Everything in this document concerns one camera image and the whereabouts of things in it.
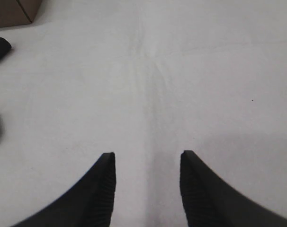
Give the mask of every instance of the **cardboard box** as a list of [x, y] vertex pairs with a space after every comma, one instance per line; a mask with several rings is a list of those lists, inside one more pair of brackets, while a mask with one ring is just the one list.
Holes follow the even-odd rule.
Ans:
[[33, 22], [42, 0], [0, 0], [0, 27]]

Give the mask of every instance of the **white fabric surface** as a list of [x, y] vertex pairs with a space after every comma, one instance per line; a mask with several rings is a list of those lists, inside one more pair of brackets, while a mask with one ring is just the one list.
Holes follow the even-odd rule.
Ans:
[[287, 0], [44, 0], [0, 36], [0, 227], [103, 152], [112, 226], [186, 226], [185, 149], [287, 217]]

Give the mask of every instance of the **white cloth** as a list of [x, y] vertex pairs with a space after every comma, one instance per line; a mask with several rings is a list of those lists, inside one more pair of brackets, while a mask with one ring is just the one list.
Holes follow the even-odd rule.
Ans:
[[0, 36], [0, 227], [103, 152], [112, 226], [186, 226], [185, 149], [287, 217], [287, 0], [44, 0]]

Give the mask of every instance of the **ridged rubber pad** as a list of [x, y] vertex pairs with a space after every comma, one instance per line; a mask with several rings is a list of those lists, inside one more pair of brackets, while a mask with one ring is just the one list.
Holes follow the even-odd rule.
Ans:
[[90, 198], [80, 227], [108, 227], [114, 205], [116, 187], [115, 165], [109, 164], [99, 183], [99, 189]]
[[229, 227], [218, 213], [186, 153], [180, 160], [180, 192], [189, 227]]
[[15, 227], [108, 227], [115, 189], [115, 154], [105, 153], [62, 197]]

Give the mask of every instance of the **white tablecloth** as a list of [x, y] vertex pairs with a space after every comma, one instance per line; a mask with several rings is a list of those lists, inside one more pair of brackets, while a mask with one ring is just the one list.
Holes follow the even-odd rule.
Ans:
[[185, 149], [287, 218], [287, 0], [44, 0], [1, 36], [0, 227], [103, 152], [112, 226], [186, 226]]

